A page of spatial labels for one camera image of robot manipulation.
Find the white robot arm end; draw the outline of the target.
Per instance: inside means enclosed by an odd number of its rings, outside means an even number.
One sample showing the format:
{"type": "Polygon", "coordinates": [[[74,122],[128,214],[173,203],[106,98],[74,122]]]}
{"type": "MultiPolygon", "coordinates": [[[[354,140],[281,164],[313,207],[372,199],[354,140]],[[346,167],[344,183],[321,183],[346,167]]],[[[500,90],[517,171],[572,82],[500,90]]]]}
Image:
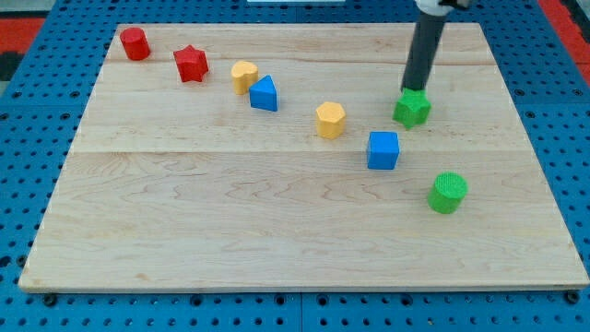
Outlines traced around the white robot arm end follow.
{"type": "Polygon", "coordinates": [[[453,10],[467,10],[475,0],[415,0],[418,9],[435,17],[445,17],[453,10]]]}

